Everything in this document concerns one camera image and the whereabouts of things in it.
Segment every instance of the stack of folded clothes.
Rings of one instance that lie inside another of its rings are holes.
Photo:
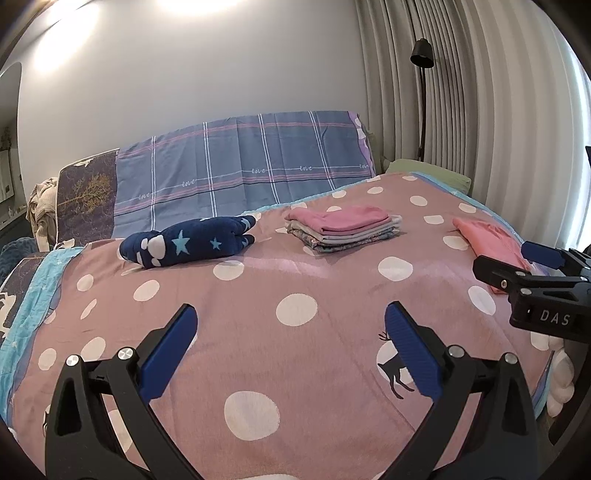
[[[372,206],[345,207],[326,213],[296,208],[285,219],[288,233],[323,254],[393,238],[400,234],[402,222],[401,216]]]

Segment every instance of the screw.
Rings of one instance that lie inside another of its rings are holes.
[[[464,356],[464,353],[466,353],[464,349],[459,345],[452,345],[448,349],[448,352],[453,358],[462,358]]]
[[[117,356],[119,357],[120,360],[129,360],[133,355],[134,355],[134,349],[129,348],[128,346],[125,348],[122,348],[117,353]]]
[[[517,363],[517,357],[512,353],[506,353],[505,362],[511,365],[515,365]]]
[[[70,355],[66,360],[66,365],[68,367],[73,367],[78,363],[78,355]]]

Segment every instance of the blue gripper pad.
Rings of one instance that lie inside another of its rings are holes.
[[[413,326],[413,319],[399,305],[395,301],[386,308],[386,333],[392,339],[419,392],[435,402],[443,392],[439,364]]]
[[[145,361],[139,396],[145,404],[160,398],[197,333],[197,312],[187,306]]]
[[[536,262],[555,270],[559,270],[564,266],[564,258],[562,258],[560,251],[545,245],[524,242],[521,245],[521,255],[530,262]]]

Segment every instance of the navy star-print towel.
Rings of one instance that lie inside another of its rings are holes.
[[[255,242],[246,235],[256,224],[251,215],[187,220],[157,232],[139,232],[121,242],[119,253],[144,268],[231,257]]]

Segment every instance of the pink polka dot blanket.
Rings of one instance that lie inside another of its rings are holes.
[[[402,234],[331,254],[287,234],[292,208],[359,205],[401,215]],[[446,345],[480,358],[515,352],[536,389],[550,352],[509,325],[506,297],[474,278],[476,256],[452,224],[497,222],[482,208],[418,175],[393,173],[252,216],[256,241],[229,258],[147,270],[109,239],[69,262],[12,399],[9,426],[41,469],[44,418],[66,358],[110,358],[137,346],[183,303],[196,308],[199,329],[150,406],[204,478],[379,478],[432,405],[385,331],[395,300]],[[458,453],[477,403],[470,399],[440,465]],[[123,450],[142,465],[115,403],[107,407]]]

